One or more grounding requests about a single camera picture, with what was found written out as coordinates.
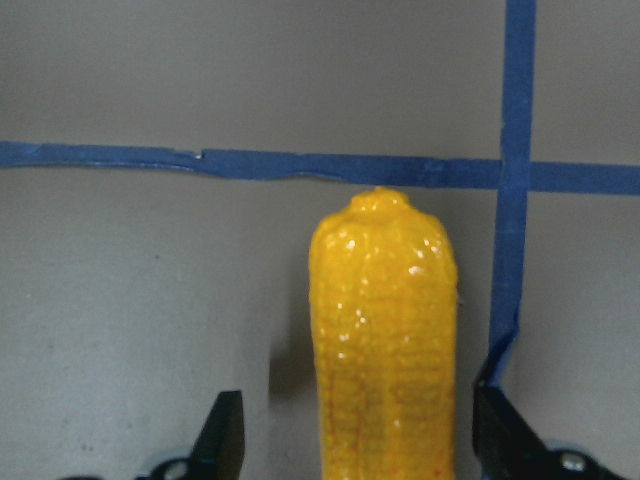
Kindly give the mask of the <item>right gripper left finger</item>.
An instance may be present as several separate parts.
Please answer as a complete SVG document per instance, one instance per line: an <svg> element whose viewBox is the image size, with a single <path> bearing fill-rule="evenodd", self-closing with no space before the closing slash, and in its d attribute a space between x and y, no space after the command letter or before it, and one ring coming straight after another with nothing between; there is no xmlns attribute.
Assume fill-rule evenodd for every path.
<svg viewBox="0 0 640 480"><path fill-rule="evenodd" d="M244 454L242 392L220 392L191 450L190 478L238 480Z"/></svg>

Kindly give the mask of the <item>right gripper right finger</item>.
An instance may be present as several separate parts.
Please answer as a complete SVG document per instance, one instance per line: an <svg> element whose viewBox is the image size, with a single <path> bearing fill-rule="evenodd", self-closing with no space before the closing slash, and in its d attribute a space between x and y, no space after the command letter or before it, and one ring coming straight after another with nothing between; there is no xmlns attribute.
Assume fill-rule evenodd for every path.
<svg viewBox="0 0 640 480"><path fill-rule="evenodd" d="M543 479L550 452L498 387L474 386L472 443L484 479Z"/></svg>

